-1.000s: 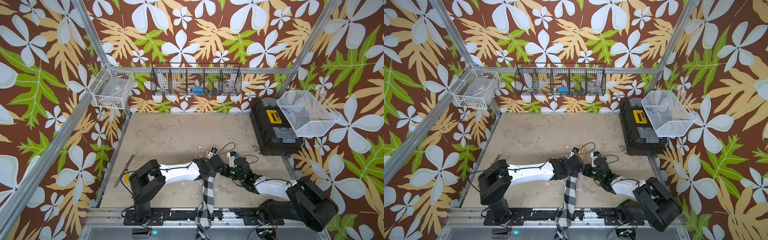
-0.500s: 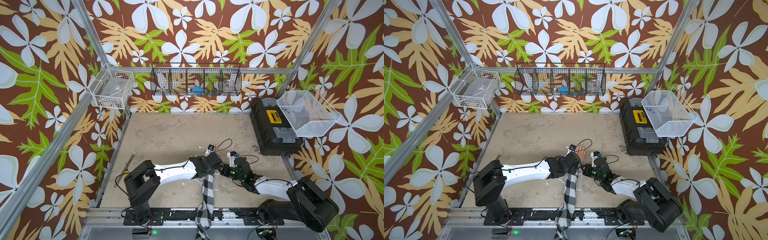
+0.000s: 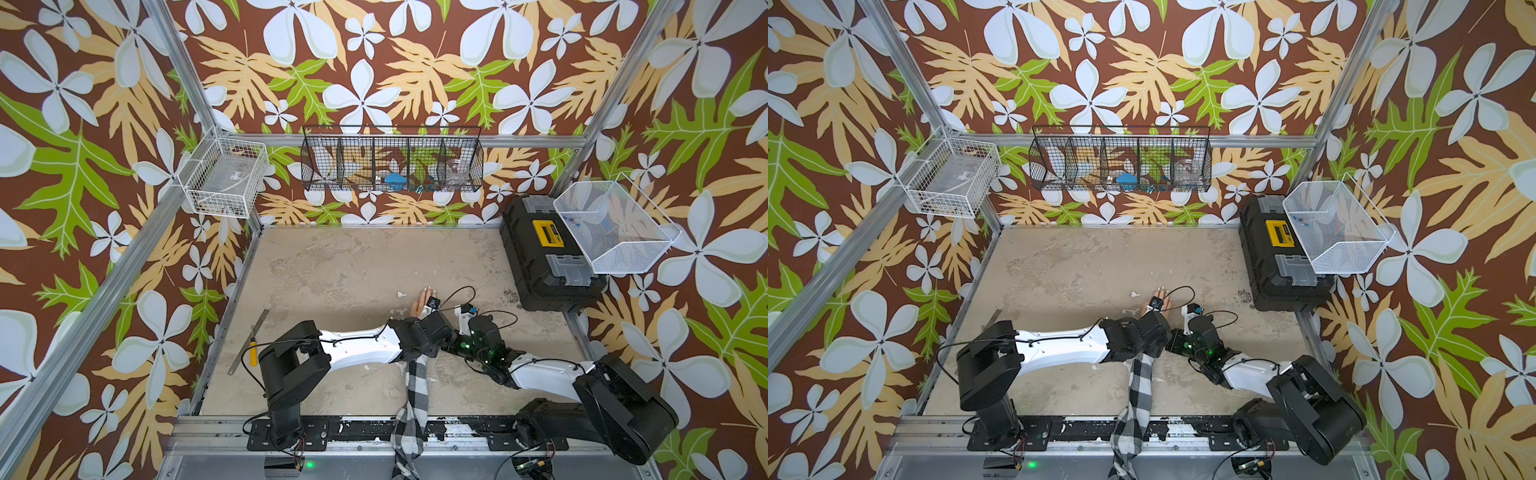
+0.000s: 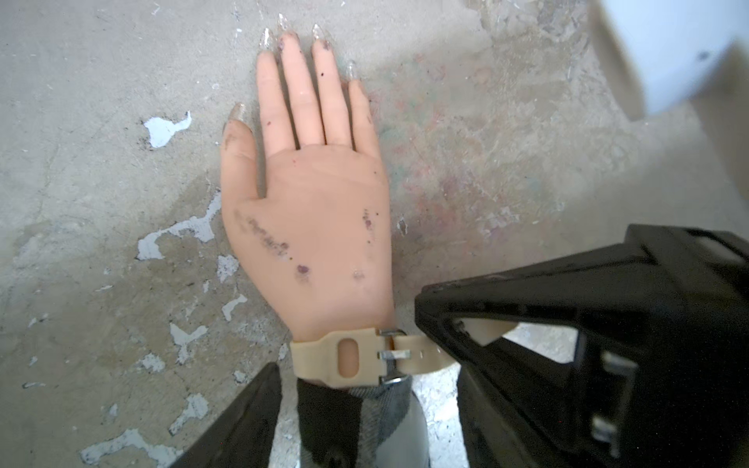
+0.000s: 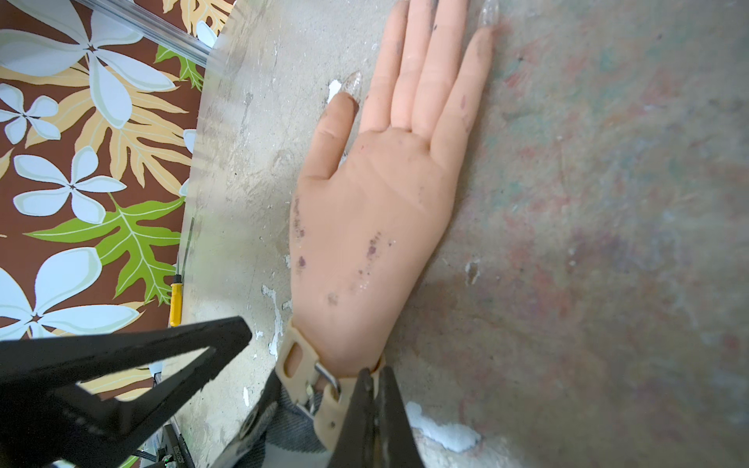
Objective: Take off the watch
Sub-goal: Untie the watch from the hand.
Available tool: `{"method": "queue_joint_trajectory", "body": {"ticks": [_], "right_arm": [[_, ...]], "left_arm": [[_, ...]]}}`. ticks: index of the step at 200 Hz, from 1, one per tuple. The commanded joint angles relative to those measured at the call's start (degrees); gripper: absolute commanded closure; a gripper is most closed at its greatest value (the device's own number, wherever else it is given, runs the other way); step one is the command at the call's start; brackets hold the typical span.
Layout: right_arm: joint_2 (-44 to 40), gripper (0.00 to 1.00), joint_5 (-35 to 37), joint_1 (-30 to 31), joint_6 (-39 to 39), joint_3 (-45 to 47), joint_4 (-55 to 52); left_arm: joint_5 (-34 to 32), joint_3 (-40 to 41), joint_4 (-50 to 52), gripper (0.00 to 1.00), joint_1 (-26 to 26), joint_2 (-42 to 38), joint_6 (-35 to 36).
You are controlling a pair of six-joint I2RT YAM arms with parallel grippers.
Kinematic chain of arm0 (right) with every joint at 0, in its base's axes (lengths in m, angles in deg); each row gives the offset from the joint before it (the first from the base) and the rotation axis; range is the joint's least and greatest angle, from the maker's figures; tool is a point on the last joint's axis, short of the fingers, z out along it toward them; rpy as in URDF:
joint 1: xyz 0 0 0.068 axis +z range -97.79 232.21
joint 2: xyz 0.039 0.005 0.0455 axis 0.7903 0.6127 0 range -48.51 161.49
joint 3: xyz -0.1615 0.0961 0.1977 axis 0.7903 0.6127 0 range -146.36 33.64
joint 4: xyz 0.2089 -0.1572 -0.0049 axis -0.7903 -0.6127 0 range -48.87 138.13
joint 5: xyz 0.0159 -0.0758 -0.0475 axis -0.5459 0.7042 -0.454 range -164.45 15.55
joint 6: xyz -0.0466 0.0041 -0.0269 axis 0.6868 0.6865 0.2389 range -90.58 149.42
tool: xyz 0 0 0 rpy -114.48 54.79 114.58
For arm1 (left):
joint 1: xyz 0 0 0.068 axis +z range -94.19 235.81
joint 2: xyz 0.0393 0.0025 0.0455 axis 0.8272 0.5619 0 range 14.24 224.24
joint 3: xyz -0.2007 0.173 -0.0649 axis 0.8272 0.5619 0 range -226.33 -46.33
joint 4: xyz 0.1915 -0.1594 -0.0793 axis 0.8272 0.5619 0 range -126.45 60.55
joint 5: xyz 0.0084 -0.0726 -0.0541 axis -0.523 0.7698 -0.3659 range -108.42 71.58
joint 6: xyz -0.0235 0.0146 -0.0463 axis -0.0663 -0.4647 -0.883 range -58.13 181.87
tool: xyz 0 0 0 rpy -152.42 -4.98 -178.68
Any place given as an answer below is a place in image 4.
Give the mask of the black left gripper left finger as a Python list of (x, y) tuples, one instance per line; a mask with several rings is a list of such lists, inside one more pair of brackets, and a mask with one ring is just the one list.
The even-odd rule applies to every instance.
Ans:
[(277, 364), (265, 365), (176, 467), (267, 467), (282, 402)]

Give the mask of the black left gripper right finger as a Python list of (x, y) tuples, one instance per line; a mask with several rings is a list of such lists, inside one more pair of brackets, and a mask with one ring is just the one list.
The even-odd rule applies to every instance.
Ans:
[(471, 467), (560, 467), (550, 442), (481, 374), (458, 375), (458, 411)]

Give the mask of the checkered black white sleeve forearm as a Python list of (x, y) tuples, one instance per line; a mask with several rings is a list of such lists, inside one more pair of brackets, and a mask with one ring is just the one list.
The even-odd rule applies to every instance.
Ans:
[(300, 466), (430, 465), (427, 425), (411, 378), (349, 389), (300, 379), (296, 389)]

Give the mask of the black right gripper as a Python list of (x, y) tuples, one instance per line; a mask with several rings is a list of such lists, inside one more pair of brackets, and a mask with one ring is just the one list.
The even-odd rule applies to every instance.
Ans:
[[(569, 374), (565, 440), (607, 467), (733, 467), (748, 454), (748, 244), (633, 224), (624, 244), (431, 285), (415, 322), (482, 374)], [(500, 325), (577, 331), (573, 364)]]

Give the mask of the mannequin hand with long nails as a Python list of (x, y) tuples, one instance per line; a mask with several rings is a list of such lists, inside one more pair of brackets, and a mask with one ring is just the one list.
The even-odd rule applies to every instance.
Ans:
[(236, 105), (220, 147), (230, 247), (294, 340), (391, 329), (390, 197), (364, 85), (342, 78), (320, 29), (309, 52), (288, 23), (257, 55), (257, 127)]

